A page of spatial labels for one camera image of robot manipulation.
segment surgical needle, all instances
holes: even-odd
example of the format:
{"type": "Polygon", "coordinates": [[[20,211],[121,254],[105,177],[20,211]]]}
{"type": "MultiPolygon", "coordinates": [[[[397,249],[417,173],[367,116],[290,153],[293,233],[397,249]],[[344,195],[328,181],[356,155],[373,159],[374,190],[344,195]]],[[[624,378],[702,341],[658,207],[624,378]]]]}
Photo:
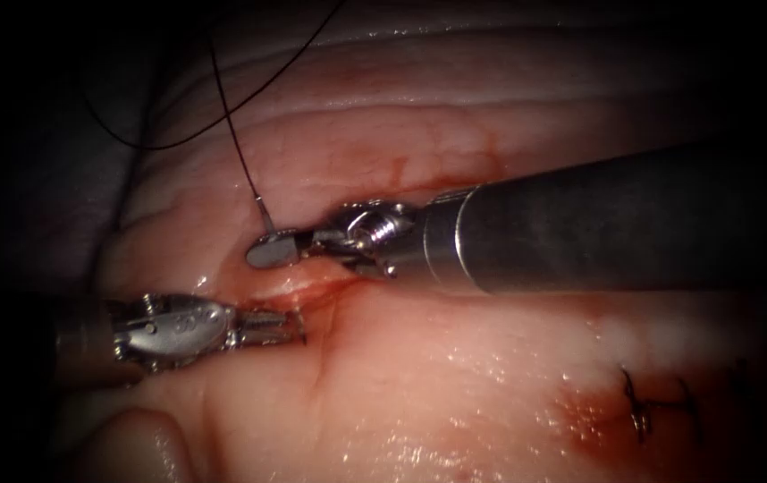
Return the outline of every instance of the surgical needle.
{"type": "Polygon", "coordinates": [[[234,140],[234,147],[238,150],[238,156],[240,157],[240,165],[243,166],[243,173],[247,175],[247,182],[252,189],[253,199],[258,205],[258,211],[261,212],[261,218],[265,222],[265,231],[267,234],[276,234],[274,228],[274,221],[270,218],[270,213],[267,211],[265,201],[261,197],[261,194],[256,190],[256,185],[252,182],[252,176],[249,175],[249,169],[247,168],[247,161],[243,157],[243,152],[240,150],[240,143],[238,142],[238,135],[234,131],[234,124],[232,123],[232,114],[229,112],[229,104],[225,100],[225,91],[223,90],[223,81],[220,78],[220,68],[216,63],[216,49],[214,48],[214,40],[211,36],[207,36],[207,46],[211,53],[211,64],[214,66],[214,76],[216,77],[216,87],[220,90],[220,99],[223,101],[223,110],[225,112],[225,120],[229,123],[229,131],[232,132],[232,139],[234,140]]]}

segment black suture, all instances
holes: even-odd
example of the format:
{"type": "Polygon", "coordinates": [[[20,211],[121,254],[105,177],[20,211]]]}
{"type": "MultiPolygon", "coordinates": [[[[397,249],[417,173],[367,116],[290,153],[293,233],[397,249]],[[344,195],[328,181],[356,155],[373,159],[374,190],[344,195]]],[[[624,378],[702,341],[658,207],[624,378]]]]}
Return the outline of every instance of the black suture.
{"type": "Polygon", "coordinates": [[[681,385],[681,390],[685,397],[682,401],[657,401],[654,399],[640,400],[636,397],[634,391],[634,382],[631,379],[631,375],[622,369],[622,374],[625,375],[625,396],[631,405],[631,420],[634,423],[634,430],[636,431],[637,442],[643,444],[645,442],[645,436],[652,434],[652,409],[663,408],[673,409],[686,412],[694,423],[694,438],[697,443],[702,443],[704,439],[703,425],[699,417],[699,410],[696,406],[696,399],[690,392],[690,388],[684,379],[679,377],[678,383],[681,385]]]}
{"type": "Polygon", "coordinates": [[[288,62],[286,62],[276,73],[274,73],[270,79],[266,80],[264,84],[261,85],[258,89],[254,90],[251,94],[246,96],[238,105],[235,107],[229,109],[228,114],[223,114],[218,119],[214,120],[213,122],[207,124],[206,126],[202,127],[201,129],[194,131],[192,134],[188,135],[185,138],[182,138],[180,140],[170,142],[163,145],[152,145],[147,146],[144,144],[138,144],[136,142],[132,142],[129,140],[126,140],[119,134],[115,133],[103,120],[103,118],[100,117],[100,114],[97,112],[97,109],[94,107],[94,105],[91,103],[91,100],[89,99],[89,95],[86,93],[85,88],[83,87],[82,80],[80,78],[80,72],[79,69],[76,67],[73,68],[72,76],[73,76],[73,82],[75,84],[76,90],[80,93],[80,97],[82,99],[83,104],[85,105],[86,109],[88,110],[89,115],[95,120],[95,122],[100,126],[101,129],[106,131],[107,134],[109,134],[114,140],[118,141],[119,143],[123,144],[124,146],[127,146],[128,148],[134,148],[139,149],[142,151],[162,151],[165,149],[171,149],[171,148],[177,148],[182,144],[186,144],[195,138],[201,136],[205,132],[210,131],[212,128],[214,128],[217,124],[221,123],[224,119],[229,117],[230,115],[234,114],[238,109],[241,107],[244,107],[249,101],[254,99],[258,96],[262,91],[267,89],[271,84],[278,79],[283,72],[285,72],[294,62],[302,55],[304,52],[306,52],[306,49],[312,44],[313,41],[318,37],[318,34],[321,33],[321,30],[326,27],[326,25],[330,22],[332,17],[341,9],[341,7],[344,5],[344,3],[347,0],[339,0],[336,3],[336,6],[330,11],[329,14],[327,14],[326,18],[324,18],[324,21],[322,21],[318,28],[315,30],[315,32],[309,36],[308,40],[305,44],[303,44],[303,47],[298,49],[297,53],[294,54],[294,56],[289,59],[288,62]]]}
{"type": "Polygon", "coordinates": [[[220,66],[216,61],[216,48],[214,47],[214,40],[211,36],[207,36],[207,50],[211,55],[211,64],[214,66],[214,77],[216,78],[216,87],[220,91],[220,100],[223,102],[223,110],[226,113],[225,120],[229,124],[229,131],[232,132],[232,140],[234,140],[234,147],[238,150],[238,157],[240,158],[240,165],[243,166],[243,173],[247,176],[247,182],[250,189],[252,189],[252,196],[259,198],[261,195],[256,190],[256,185],[252,182],[252,176],[249,175],[249,168],[247,168],[247,160],[243,157],[243,151],[240,150],[240,143],[238,142],[238,133],[234,130],[234,123],[232,122],[232,116],[229,114],[229,104],[225,100],[225,90],[223,89],[223,80],[220,78],[220,66]]]}

